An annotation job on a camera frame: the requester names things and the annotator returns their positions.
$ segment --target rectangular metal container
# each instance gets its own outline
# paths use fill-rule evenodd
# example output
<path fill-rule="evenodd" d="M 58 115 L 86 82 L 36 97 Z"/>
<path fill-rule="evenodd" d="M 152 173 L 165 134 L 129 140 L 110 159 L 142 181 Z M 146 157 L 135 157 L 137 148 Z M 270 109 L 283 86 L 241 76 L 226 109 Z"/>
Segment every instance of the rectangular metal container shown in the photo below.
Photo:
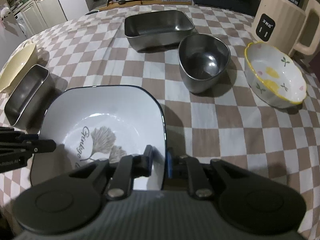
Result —
<path fill-rule="evenodd" d="M 142 13 L 124 20 L 124 34 L 136 51 L 179 44 L 194 29 L 188 16 L 178 10 Z"/>
<path fill-rule="evenodd" d="M 28 129 L 47 95 L 55 85 L 49 70 L 34 65 L 10 95 L 4 113 L 11 126 Z"/>

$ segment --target bolt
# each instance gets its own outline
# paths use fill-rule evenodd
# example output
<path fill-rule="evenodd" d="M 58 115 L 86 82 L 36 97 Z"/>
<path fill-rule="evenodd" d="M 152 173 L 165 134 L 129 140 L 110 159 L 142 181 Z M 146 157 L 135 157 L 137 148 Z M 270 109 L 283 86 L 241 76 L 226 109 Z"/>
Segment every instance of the bolt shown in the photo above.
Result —
<path fill-rule="evenodd" d="M 124 194 L 124 191 L 120 188 L 112 188 L 108 191 L 108 195 L 112 198 L 113 197 L 121 197 L 121 196 L 123 196 L 123 194 Z"/>
<path fill-rule="evenodd" d="M 201 188 L 196 191 L 196 195 L 198 197 L 210 197 L 212 195 L 212 191 L 208 188 Z"/>

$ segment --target refrigerator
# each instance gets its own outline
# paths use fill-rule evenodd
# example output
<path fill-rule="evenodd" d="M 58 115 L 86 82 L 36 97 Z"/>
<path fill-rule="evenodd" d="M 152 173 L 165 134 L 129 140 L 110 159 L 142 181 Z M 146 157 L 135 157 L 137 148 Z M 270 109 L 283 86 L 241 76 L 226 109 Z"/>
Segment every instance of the refrigerator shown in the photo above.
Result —
<path fill-rule="evenodd" d="M 9 7 L 6 0 L 0 0 L 0 12 L 5 7 Z M 12 52 L 25 40 L 25 34 L 12 12 L 3 21 L 0 18 L 0 70 Z"/>

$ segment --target kitchen counter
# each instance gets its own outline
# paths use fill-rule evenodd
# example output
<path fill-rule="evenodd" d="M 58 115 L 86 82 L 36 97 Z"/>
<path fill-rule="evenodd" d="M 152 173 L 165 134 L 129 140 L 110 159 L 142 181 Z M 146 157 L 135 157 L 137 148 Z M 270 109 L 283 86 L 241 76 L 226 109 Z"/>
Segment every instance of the kitchen counter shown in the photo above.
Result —
<path fill-rule="evenodd" d="M 175 2 L 175 1 L 162 1 L 162 0 L 142 0 L 142 4 L 141 1 L 129 1 L 126 2 L 125 4 L 118 4 L 116 3 L 109 3 L 106 6 L 101 6 L 100 8 L 96 8 L 95 10 L 100 10 L 100 11 L 106 11 L 106 10 L 110 10 L 110 9 L 114 9 L 114 8 L 124 8 L 124 7 L 130 7 L 130 6 L 135 6 L 135 5 L 152 5 L 152 4 L 173 4 L 173 5 L 191 5 L 191 2 Z"/>
<path fill-rule="evenodd" d="M 23 8 L 25 8 L 28 4 L 32 3 L 34 0 L 29 0 L 28 2 L 26 2 L 24 5 L 22 5 L 19 8 L 15 8 L 13 10 L 13 15 L 16 16 L 18 12 L 20 12 Z"/>

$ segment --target cream ceramic bowl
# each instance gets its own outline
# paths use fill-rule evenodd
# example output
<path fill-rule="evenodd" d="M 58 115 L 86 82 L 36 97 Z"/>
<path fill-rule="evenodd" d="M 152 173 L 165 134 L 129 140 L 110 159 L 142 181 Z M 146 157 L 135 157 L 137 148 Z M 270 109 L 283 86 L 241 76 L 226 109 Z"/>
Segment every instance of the cream ceramic bowl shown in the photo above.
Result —
<path fill-rule="evenodd" d="M 30 68 L 37 64 L 37 61 L 36 44 L 27 43 L 5 64 L 5 69 L 0 76 L 0 93 L 11 94 Z"/>
<path fill-rule="evenodd" d="M 287 108 L 301 104 L 307 85 L 292 59 L 264 42 L 250 43 L 244 52 L 247 82 L 268 105 Z"/>

